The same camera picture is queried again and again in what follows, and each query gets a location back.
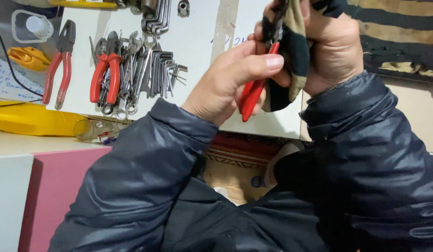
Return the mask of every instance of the yellow-handled tool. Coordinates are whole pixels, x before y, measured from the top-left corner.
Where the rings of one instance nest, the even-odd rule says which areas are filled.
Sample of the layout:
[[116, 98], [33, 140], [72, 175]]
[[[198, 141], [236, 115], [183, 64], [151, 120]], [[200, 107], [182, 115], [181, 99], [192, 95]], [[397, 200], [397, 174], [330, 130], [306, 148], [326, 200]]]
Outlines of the yellow-handled tool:
[[57, 6], [71, 7], [71, 8], [106, 8], [117, 9], [115, 0], [103, 0], [102, 2], [87, 2], [86, 0], [67, 1], [67, 0], [48, 0], [48, 3]]
[[7, 53], [9, 58], [20, 66], [36, 72], [45, 72], [50, 65], [50, 59], [43, 52], [32, 47], [11, 47]]

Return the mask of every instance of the pliers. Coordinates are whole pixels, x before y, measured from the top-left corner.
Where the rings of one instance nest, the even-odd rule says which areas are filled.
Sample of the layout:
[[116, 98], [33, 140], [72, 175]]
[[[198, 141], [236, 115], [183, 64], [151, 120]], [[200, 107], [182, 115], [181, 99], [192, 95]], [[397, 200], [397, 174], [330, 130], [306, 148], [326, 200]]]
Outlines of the pliers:
[[103, 75], [110, 68], [111, 83], [109, 84], [109, 92], [106, 97], [106, 102], [115, 104], [117, 100], [118, 90], [120, 88], [120, 63], [123, 58], [118, 55], [119, 40], [117, 32], [109, 33], [106, 41], [106, 51], [101, 55], [97, 55], [98, 64], [95, 68], [92, 83], [90, 84], [90, 101], [97, 103], [100, 100], [100, 87], [103, 81]]
[[63, 76], [61, 86], [59, 87], [58, 96], [56, 98], [55, 109], [61, 109], [64, 103], [65, 94], [70, 78], [72, 77], [72, 51], [74, 49], [76, 37], [76, 24], [72, 20], [67, 20], [56, 43], [56, 54], [51, 60], [50, 65], [45, 77], [45, 89], [42, 97], [42, 103], [48, 104], [50, 102], [51, 90], [53, 89], [53, 78], [55, 77], [56, 70], [63, 61]]
[[[279, 50], [280, 41], [282, 39], [282, 33], [283, 33], [282, 26], [283, 26], [284, 18], [285, 18], [285, 13], [276, 14], [274, 35], [271, 40], [270, 52], [268, 54], [277, 54], [277, 51]], [[260, 95], [262, 94], [262, 90], [264, 87], [265, 87], [265, 79], [246, 83], [243, 89], [243, 94], [240, 100], [240, 104], [238, 105], [244, 123], [247, 122], [247, 120], [249, 120], [249, 117], [251, 117], [252, 111], [254, 110], [254, 107], [256, 106], [256, 103], [260, 98]]]

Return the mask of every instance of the right hand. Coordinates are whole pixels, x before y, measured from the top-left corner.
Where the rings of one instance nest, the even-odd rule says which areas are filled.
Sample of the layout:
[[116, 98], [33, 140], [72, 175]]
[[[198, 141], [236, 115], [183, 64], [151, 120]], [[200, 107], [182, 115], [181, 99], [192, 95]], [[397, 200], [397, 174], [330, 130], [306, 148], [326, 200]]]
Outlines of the right hand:
[[[264, 10], [264, 16], [274, 19], [273, 1]], [[301, 0], [301, 12], [308, 39], [315, 41], [307, 82], [304, 87], [310, 96], [345, 82], [363, 72], [363, 49], [359, 39], [358, 22], [346, 14], [339, 18], [325, 17]], [[248, 40], [262, 40], [262, 24], [257, 23]], [[289, 87], [291, 76], [285, 70], [272, 78], [279, 85]]]

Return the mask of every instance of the hand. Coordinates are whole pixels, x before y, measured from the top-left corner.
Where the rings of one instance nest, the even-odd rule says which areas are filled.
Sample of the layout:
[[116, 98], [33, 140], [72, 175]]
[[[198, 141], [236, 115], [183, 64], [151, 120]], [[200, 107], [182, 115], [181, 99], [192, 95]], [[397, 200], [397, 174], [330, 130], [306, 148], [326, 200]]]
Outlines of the hand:
[[[271, 8], [276, 4], [274, 1], [265, 8], [264, 16], [270, 21], [274, 19]], [[314, 96], [362, 73], [363, 49], [358, 22], [346, 14], [339, 18], [325, 17], [310, 6], [309, 0], [302, 0], [300, 7], [307, 38], [315, 41], [304, 91]], [[248, 40], [261, 41], [262, 36], [259, 22]], [[285, 70], [272, 79], [283, 87], [291, 84]]]
[[[237, 109], [244, 84], [272, 77], [282, 69], [283, 57], [264, 54], [265, 51], [263, 43], [252, 40], [219, 55], [182, 108], [221, 126]], [[265, 97], [266, 92], [263, 90], [253, 115], [260, 111]]]

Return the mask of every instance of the jacket sleeve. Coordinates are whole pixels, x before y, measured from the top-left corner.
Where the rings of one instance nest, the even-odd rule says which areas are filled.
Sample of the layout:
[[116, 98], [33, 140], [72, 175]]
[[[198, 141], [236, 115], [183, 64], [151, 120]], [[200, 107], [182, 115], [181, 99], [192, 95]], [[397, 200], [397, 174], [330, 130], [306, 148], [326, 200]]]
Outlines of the jacket sleeve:
[[173, 198], [217, 130], [159, 99], [86, 172], [49, 251], [158, 251]]
[[361, 252], [433, 251], [433, 156], [397, 97], [365, 71], [308, 104], [315, 157]]

